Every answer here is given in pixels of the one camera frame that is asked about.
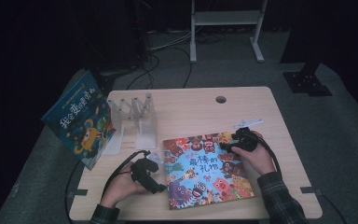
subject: dark sleeve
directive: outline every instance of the dark sleeve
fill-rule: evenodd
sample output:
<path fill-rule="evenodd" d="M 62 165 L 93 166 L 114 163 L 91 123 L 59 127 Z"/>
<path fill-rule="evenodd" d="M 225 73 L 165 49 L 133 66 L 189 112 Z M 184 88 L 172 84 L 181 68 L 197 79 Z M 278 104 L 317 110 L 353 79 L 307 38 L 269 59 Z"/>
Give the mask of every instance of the dark sleeve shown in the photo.
<path fill-rule="evenodd" d="M 107 208 L 103 207 L 100 204 L 94 210 L 94 214 L 92 215 L 90 224 L 111 224 L 115 223 L 118 217 L 118 213 L 120 213 L 120 209 L 118 208 Z"/>
<path fill-rule="evenodd" d="M 261 175 L 257 183 L 270 223 L 308 223 L 301 205 L 292 198 L 279 173 Z"/>

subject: dark background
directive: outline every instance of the dark background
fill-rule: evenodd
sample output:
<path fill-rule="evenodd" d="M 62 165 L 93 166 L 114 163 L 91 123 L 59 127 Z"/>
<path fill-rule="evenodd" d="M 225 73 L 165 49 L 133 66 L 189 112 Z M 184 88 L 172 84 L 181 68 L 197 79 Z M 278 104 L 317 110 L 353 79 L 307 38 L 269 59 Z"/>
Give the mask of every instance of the dark background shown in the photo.
<path fill-rule="evenodd" d="M 0 207 L 44 127 L 40 118 L 76 71 L 121 76 L 142 63 L 145 31 L 190 27 L 189 0 L 91 2 L 0 0 Z M 255 0 L 216 3 L 198 0 L 197 8 L 260 6 Z M 358 102 L 358 1 L 269 1 L 263 30 L 290 28 L 282 63 L 317 55 Z M 97 79 L 107 91 L 114 81 Z"/>

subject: standing book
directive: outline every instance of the standing book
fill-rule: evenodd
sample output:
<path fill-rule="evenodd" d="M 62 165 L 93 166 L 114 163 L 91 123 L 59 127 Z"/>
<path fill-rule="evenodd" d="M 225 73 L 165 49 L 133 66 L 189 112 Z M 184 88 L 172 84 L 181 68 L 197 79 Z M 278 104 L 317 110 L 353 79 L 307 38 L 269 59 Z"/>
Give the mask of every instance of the standing book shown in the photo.
<path fill-rule="evenodd" d="M 254 197 L 241 157 L 227 153 L 231 133 L 212 133 L 163 141 L 170 209 Z"/>
<path fill-rule="evenodd" d="M 109 104 L 90 71 L 59 99 L 42 120 L 90 170 L 115 132 Z"/>

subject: table hole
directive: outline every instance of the table hole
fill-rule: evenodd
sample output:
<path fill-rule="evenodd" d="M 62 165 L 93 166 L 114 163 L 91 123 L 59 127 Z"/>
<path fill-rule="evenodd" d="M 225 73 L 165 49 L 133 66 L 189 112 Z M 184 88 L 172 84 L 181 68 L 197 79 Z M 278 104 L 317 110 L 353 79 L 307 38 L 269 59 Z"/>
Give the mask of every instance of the table hole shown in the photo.
<path fill-rule="evenodd" d="M 216 97 L 216 102 L 219 103 L 219 104 L 223 104 L 227 101 L 226 97 L 224 96 L 217 96 Z"/>

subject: gray floor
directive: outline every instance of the gray floor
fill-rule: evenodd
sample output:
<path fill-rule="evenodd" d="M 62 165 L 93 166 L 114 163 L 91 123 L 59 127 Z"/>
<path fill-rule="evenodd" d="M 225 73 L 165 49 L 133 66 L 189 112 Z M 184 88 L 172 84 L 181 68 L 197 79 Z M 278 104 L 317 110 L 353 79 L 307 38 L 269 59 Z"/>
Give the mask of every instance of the gray floor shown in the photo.
<path fill-rule="evenodd" d="M 267 86 L 271 88 L 310 179 L 346 218 L 358 223 L 358 104 L 346 91 L 339 76 L 321 65 L 316 75 L 333 96 L 309 97 L 292 93 L 282 73 L 298 71 L 303 64 L 279 64 L 289 33 L 262 32 L 259 44 L 266 59 L 258 63 L 251 45 L 251 33 L 225 35 L 225 40 L 198 44 L 198 62 L 192 65 L 186 88 Z M 160 46 L 179 35 L 151 35 Z M 188 52 L 188 44 L 177 48 Z M 143 76 L 130 89 L 182 88 L 190 69 L 187 56 L 178 49 L 154 53 L 159 65 L 150 78 Z M 149 58 L 145 68 L 156 64 Z M 144 70 L 119 77 L 114 90 L 125 90 Z M 17 193 L 7 198 L 0 223 L 69 223 L 65 214 L 65 190 L 74 189 L 81 166 L 47 128 L 19 177 Z M 342 223 L 334 208 L 319 198 L 324 214 L 310 223 Z"/>

